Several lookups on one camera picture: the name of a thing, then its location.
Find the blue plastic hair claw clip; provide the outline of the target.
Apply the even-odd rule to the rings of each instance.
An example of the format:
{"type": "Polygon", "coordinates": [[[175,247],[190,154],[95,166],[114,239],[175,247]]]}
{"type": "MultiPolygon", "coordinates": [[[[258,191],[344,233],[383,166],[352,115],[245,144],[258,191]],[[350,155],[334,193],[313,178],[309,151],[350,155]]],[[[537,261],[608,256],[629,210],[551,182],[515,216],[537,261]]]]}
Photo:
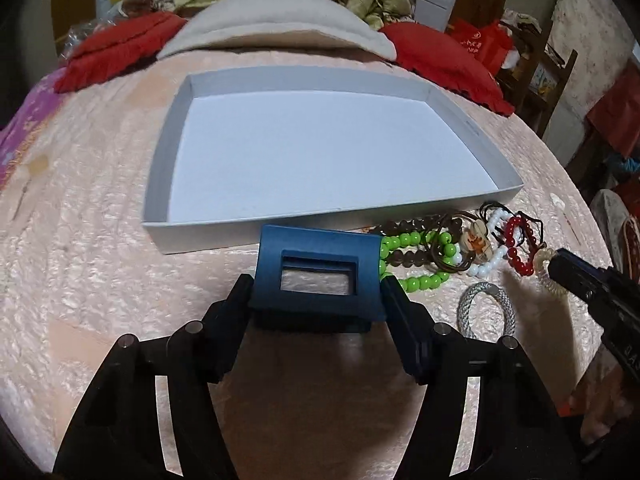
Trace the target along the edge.
{"type": "Polygon", "coordinates": [[[386,319],[378,235],[264,226],[250,307],[260,330],[367,333],[386,319]]]}

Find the white shell hairpin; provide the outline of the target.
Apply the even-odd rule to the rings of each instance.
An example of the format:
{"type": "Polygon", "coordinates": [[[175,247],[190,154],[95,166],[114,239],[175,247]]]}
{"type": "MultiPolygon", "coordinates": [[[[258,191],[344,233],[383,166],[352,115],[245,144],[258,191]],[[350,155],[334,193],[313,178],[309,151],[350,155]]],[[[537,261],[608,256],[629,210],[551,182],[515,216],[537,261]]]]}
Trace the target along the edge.
{"type": "Polygon", "coordinates": [[[562,224],[564,229],[571,231],[573,229],[573,220],[567,204],[558,194],[553,192],[549,194],[549,198],[553,205],[556,220],[562,224]]]}

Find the wooden chair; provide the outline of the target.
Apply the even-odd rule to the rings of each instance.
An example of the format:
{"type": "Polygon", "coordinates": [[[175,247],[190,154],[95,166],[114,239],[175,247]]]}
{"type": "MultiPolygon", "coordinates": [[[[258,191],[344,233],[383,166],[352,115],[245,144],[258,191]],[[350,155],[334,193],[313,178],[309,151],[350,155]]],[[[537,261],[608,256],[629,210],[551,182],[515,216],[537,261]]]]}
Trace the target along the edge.
{"type": "Polygon", "coordinates": [[[532,16],[505,10],[499,25],[513,40],[513,48],[498,71],[498,84],[518,117],[542,139],[578,52],[572,49],[562,58],[552,47],[552,20],[539,25],[532,16]]]}

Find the red shopping bag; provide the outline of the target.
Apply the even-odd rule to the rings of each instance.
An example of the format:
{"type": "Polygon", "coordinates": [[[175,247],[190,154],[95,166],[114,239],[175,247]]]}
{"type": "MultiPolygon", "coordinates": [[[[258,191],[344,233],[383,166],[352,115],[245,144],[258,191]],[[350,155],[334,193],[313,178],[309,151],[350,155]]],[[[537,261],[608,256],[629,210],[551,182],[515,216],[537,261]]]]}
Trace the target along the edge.
{"type": "Polygon", "coordinates": [[[497,76],[514,42],[508,29],[499,21],[477,28],[462,18],[455,18],[447,25],[446,33],[462,44],[469,54],[497,76]]]}

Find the right red ruffled cushion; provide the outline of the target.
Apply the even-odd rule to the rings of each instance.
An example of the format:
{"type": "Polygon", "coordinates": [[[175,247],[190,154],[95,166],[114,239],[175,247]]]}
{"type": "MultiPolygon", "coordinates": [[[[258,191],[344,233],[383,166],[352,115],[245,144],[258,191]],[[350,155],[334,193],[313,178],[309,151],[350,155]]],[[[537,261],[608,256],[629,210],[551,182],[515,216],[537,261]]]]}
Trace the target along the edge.
{"type": "Polygon", "coordinates": [[[395,63],[404,70],[501,116],[514,113],[495,77],[454,38],[410,22],[385,25],[381,32],[394,45],[395,63]]]}

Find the red ruffled cushion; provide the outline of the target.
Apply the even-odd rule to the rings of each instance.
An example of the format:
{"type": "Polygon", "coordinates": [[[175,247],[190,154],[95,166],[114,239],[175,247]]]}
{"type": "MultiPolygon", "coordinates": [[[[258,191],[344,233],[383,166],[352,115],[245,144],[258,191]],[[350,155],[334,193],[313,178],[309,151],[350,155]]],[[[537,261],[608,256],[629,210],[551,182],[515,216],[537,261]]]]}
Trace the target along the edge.
{"type": "Polygon", "coordinates": [[[514,113],[495,77],[454,38],[410,22],[385,25],[381,32],[394,45],[395,63],[404,70],[501,116],[514,113]]]}
{"type": "Polygon", "coordinates": [[[56,93],[75,92],[137,70],[151,62],[188,21],[153,12],[103,27],[70,52],[56,93]]]}

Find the white cardboard tray box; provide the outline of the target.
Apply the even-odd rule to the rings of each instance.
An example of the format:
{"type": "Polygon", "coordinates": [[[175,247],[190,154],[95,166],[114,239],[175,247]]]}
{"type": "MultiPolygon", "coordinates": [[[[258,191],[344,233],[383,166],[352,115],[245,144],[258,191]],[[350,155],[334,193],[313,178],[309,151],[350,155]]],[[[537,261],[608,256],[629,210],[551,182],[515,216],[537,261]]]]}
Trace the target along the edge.
{"type": "Polygon", "coordinates": [[[184,78],[157,140],[142,224],[163,254],[256,243],[266,224],[353,230],[507,202],[523,181],[446,93],[320,66],[184,78]]]}

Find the purple floral sheet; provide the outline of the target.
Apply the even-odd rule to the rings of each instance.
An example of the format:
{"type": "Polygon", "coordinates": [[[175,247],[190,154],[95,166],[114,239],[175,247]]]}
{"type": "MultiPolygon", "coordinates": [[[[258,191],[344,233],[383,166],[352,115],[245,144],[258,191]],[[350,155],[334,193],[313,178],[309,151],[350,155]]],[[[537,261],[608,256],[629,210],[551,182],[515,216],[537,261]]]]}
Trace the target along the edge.
{"type": "Polygon", "coordinates": [[[6,187],[44,125],[64,102],[64,96],[54,91],[55,84],[64,72],[64,67],[58,68],[37,82],[13,118],[2,129],[1,188],[6,187]]]}

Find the beige pillow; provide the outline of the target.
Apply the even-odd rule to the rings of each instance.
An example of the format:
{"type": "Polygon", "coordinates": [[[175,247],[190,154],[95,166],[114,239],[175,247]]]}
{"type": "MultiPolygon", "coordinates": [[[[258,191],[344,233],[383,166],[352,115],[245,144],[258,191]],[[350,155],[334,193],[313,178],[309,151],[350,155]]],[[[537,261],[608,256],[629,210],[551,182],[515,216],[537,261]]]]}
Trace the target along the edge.
{"type": "Polygon", "coordinates": [[[352,49],[394,62],[394,44],[331,0],[221,0],[198,12],[157,57],[203,49],[352,49]]]}

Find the left red ruffled cushion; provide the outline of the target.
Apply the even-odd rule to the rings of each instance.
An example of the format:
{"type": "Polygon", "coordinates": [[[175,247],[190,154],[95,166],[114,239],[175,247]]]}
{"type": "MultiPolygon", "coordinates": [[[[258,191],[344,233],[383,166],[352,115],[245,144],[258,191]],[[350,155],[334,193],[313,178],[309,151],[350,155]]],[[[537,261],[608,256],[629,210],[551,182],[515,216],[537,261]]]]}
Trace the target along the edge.
{"type": "Polygon", "coordinates": [[[137,70],[151,62],[188,21],[153,12],[103,27],[70,52],[56,93],[75,92],[137,70]]]}

